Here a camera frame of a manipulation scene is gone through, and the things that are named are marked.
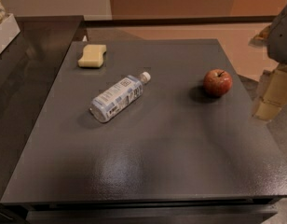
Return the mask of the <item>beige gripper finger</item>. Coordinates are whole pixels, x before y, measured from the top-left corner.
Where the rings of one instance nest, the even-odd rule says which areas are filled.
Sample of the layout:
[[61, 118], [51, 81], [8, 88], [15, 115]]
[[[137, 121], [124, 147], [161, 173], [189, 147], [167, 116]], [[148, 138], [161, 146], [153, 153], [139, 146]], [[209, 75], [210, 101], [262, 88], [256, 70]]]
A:
[[257, 34], [254, 39], [258, 41], [267, 41], [270, 33], [270, 26], [265, 27], [259, 34]]
[[270, 121], [287, 105], [287, 64], [280, 63], [273, 71], [260, 76], [253, 104], [253, 116]]

